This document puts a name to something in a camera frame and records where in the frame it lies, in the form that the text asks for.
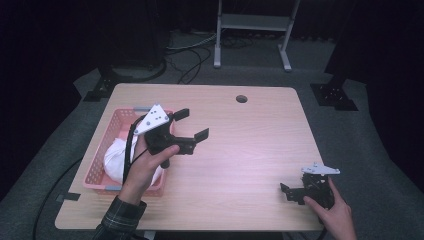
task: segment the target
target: black cable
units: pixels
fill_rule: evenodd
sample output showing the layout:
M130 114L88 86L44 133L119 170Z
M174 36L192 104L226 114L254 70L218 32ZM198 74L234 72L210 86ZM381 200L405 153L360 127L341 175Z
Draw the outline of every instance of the black cable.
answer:
M252 38L245 38L245 40L249 42L245 42L242 38L239 38L239 37L235 37L235 38L226 37L222 39L221 46L223 48L228 48L228 49L242 49L242 48L253 46L254 42Z
M307 237L304 233L300 232L299 234L300 234L300 236L302 236L302 237L303 237L303 239L305 239L305 240L309 240L309 238L308 238L308 237Z
M178 48L172 48L172 47L168 47L166 48L167 52L165 52L165 56L168 55L174 55L174 54L178 54L181 52L185 52L189 49L195 49L195 48L202 48L202 47L209 47L209 46L213 46L215 43L212 42L212 39L216 38L216 34L213 34L213 36L208 37L202 41L200 41L199 43L193 44L191 46L186 46L186 47L178 47Z
M135 120L134 123L131 124L130 130L128 131L127 143L125 145L125 162L124 162L124 173L122 176L122 185L124 185L125 181L127 180L128 173L130 172L130 167L131 167L130 158L131 158L131 147L132 147L131 145L132 145L132 139L134 136L134 131L137 128L137 124L141 122L144 119L144 117L146 117L146 115L143 115L139 117L137 120Z
M183 71L183 70L181 70L181 69L179 69L179 68L175 65L175 63L172 61L172 58L169 58L169 60L166 60L166 62L167 62L168 64L170 64L172 68L174 68L177 72L179 72L179 73L181 74L180 78L182 78L182 77L183 77L183 75L184 75L184 71Z
M148 149L146 148L146 149L144 149L144 151L143 151L143 152L141 152L140 154L138 154L138 156L137 156L136 158L134 158L134 160L132 161L131 165L132 165L135 161L137 161L137 159L139 159L139 158L141 157L141 155L143 155L143 154L144 154L147 150L148 150Z
M38 213L37 216L34 220L34 226L32 227L32 239L36 240L37 238L37 225L38 225L38 220L40 219L41 216L41 212L44 209L44 206L46 205L47 199L50 197L50 194L53 192L53 190L55 189L56 185L60 182L60 180L62 180L62 178L79 162L81 162L82 158L78 159L77 161L75 161L74 163L72 163L72 165L70 167L68 167L68 169L66 169L66 171L64 173L62 173L62 175L60 175L60 177L56 180L56 182L53 184L53 186L50 188L49 192L47 193L46 197L43 200L43 203L41 204L40 208L38 209Z
M199 73L199 71L200 71L200 68L201 68L201 66L202 66L202 63L204 63L207 59L209 59L209 57L211 56L211 51L209 50L209 49L207 49L207 48L204 48L204 47L198 47L198 48L200 48L200 49L203 49L203 50L205 50L206 52L207 52L207 56L204 58L204 59L202 59L202 57L200 56L200 54L198 53L198 52L196 52L196 51L194 51L194 50L192 50L192 49L188 49L188 50L186 50L186 51L190 51L190 52L192 52L192 53L194 53L197 57L198 57L198 59L199 59L199 62L196 64L196 65L194 65L193 67L191 67L189 70L187 70L181 77L180 77L180 79L178 79L178 81L177 81L177 84L180 84L180 83L184 83L184 84L190 84L196 77L197 77L197 75L198 75L198 73ZM183 80L183 78L185 77L185 76L187 76L193 69L195 69L196 67L198 67L197 68L197 71L196 71L196 73L194 74L194 76L193 77L191 77L191 79L190 80L188 80L187 82L185 82L184 80Z
M247 7L250 5L251 2L252 2L252 0L249 0L249 2L247 2L246 5L244 5L244 8L240 11L240 14L243 14L244 11L246 11Z
M286 232L286 234L290 238L290 240L294 240L294 238L292 237L292 235L289 232Z
M324 239L325 235L327 234L327 228L323 228L321 231L321 234L319 235L319 237L317 238L317 240L322 240Z

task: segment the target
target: plastic basket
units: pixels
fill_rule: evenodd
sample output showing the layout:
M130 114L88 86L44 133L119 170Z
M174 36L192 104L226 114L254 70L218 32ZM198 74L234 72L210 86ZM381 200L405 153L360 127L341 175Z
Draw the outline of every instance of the plastic basket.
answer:
M132 123L137 118L148 112L148 109L134 110L134 109L116 109L113 113L112 119L106 129L106 132L102 138L102 141L97 148L94 159L85 175L83 186L86 188L93 189L98 194L102 195L118 195L122 188L122 184L113 181L104 171L103 159L107 149L112 145L115 138L127 140L128 131ZM171 134L173 133L173 126L171 124ZM160 197L163 194L165 187L167 170L164 169L162 175L156 180L156 182L150 186L143 196Z

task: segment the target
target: person's right hand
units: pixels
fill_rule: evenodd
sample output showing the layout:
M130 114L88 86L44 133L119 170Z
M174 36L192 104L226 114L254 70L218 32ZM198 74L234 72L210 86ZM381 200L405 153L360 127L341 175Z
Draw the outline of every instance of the person's right hand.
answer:
M323 221L324 226L334 238L337 240L356 239L352 220L352 210L340 196L331 178L329 178L329 185L334 194L334 205L331 209L324 209L308 196L305 196L303 200Z
M150 187L156 168L165 160L177 154L179 150L178 145L173 145L158 154L151 155L147 151L144 136L139 136L134 149L134 157L140 154L141 156L131 164L127 180L118 195L119 199L126 203L138 205L141 196Z

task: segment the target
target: hole in table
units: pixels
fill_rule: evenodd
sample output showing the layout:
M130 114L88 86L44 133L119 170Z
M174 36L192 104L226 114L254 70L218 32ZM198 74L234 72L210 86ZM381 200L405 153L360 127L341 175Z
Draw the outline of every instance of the hole in table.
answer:
M237 102L239 102L239 103L245 103L245 102L247 102L247 97L246 97L246 96L244 96L244 95L238 95L238 96L236 97L236 100L237 100Z

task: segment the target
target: cable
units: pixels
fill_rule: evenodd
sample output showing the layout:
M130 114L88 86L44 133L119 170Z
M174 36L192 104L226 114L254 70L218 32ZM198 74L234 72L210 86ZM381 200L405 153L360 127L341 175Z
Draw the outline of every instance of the cable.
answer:
M137 124L139 122L141 122L145 117L146 117L146 115L143 115L143 116L137 118L137 120L135 120L134 123L131 124L130 130L128 131L127 143L125 144L125 161L124 161L124 173L123 173L123 176L122 176L122 185L127 180L128 173L130 172L130 168L131 168L131 160L130 160L130 158L131 158L131 145L132 145L132 139L133 139L133 136L134 136L134 131L137 128Z
M324 239L325 235L327 234L327 228L323 228L321 231L321 234L319 235L319 237L317 238L317 240L322 240Z
M309 238L308 238L308 237L307 237L304 233L300 232L299 234L300 234L300 236L302 236L302 237L303 237L303 239L305 239L305 240L309 240Z
M289 232L286 232L286 235L290 238L290 240L294 240L292 235Z
M181 69L179 69L179 68L175 65L175 63L172 61L172 58L169 58L169 60L166 60L166 62L167 62L167 63L169 63L169 64L171 65L171 67L172 67L172 68L174 68L175 70L177 70L178 72L180 72L180 73L181 73L180 78L182 78L182 76L184 75L184 71L183 71L183 70L181 70Z
M202 57L200 56L200 54L199 53L197 53L196 51L194 51L194 50L191 50L191 49L189 49L188 51L190 51L190 52L192 52L192 53L194 53L194 54L196 54L196 56L199 58L199 63L197 63L196 65L194 65L192 68L190 68L188 71L186 71L181 77L180 77L180 79L178 80L178 82L177 82L177 84L180 84L180 83L184 83L184 84L190 84L195 78L196 78L196 76L197 76L197 74L199 73L199 71L200 71L200 68L201 68L201 66L202 66L202 63L204 63L210 56L211 56L211 51L209 50L209 49L207 49L207 48L201 48L201 49L203 49L203 50L205 50L205 51L207 51L207 53L208 53L208 56L206 56L206 58L205 59L203 59L202 60ZM183 78L187 75L187 74L189 74L193 69L195 69L197 66L199 66L198 68L197 68L197 71L196 71L196 73L194 74L194 76L189 80L189 81L187 81L187 82L184 82L183 81Z
M244 5L244 8L240 11L240 14L243 14L244 11L246 11L247 7L250 5L251 2L252 2L252 0L249 0L249 2L247 2L246 5Z
M143 151L143 152L141 152L140 154L138 154L138 156L137 156L136 158L134 158L134 160L132 161L131 165L132 165L135 161L137 161L137 159L139 159L139 158L141 157L141 155L143 155L146 151L147 151L147 148L146 148L146 149L144 149L144 151Z
M242 38L223 38L222 39L222 47L230 48L230 49L242 49L245 47L253 46L254 42L252 38L245 38L249 42L245 42Z
M215 33L215 34L213 34L211 37L209 37L209 38L207 38L207 39L204 39L204 40L202 40L202 41L200 41L200 42L198 42L198 43L195 43L195 44L193 44L193 45L191 45L191 46L185 46L185 47L167 47L167 49L168 49L168 50L184 50L184 49L195 48L195 47L202 46L202 45L204 45L204 44L206 44L206 43L208 43L208 42L212 41L212 40L213 40L213 39L215 39L215 38L216 38L216 33Z
M46 205L47 199L49 198L50 194L53 192L53 190L55 189L56 185L60 182L60 180L62 180L62 178L79 162L81 162L82 158L78 159L77 161L75 161L74 163L72 163L72 165L70 167L68 167L68 169L66 169L66 171L64 173L62 173L62 175L60 175L60 177L56 180L56 182L53 184L53 186L50 188L49 192L47 193L46 197L43 200L43 203L41 204L40 208L38 209L38 213L37 216L34 220L34 226L32 227L32 239L36 240L37 238L37 225L38 225L38 220L40 219L41 216L41 212L44 209L44 206Z

